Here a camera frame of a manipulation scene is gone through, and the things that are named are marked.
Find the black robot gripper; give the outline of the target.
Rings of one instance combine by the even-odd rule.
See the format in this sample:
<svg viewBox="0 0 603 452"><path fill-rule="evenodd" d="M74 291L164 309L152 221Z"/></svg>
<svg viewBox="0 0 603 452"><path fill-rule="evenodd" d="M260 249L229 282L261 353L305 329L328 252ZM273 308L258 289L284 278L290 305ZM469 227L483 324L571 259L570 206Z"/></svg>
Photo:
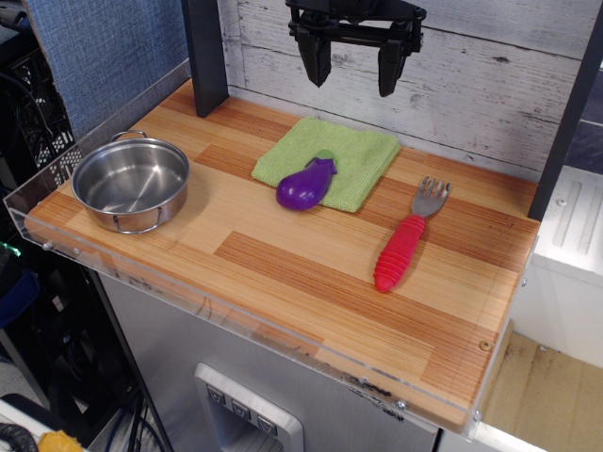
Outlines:
<svg viewBox="0 0 603 452"><path fill-rule="evenodd" d="M308 79L321 87L331 71L331 43L380 47L379 92L391 95L407 56L422 46L424 8L406 1L287 1L289 33Z"/></svg>

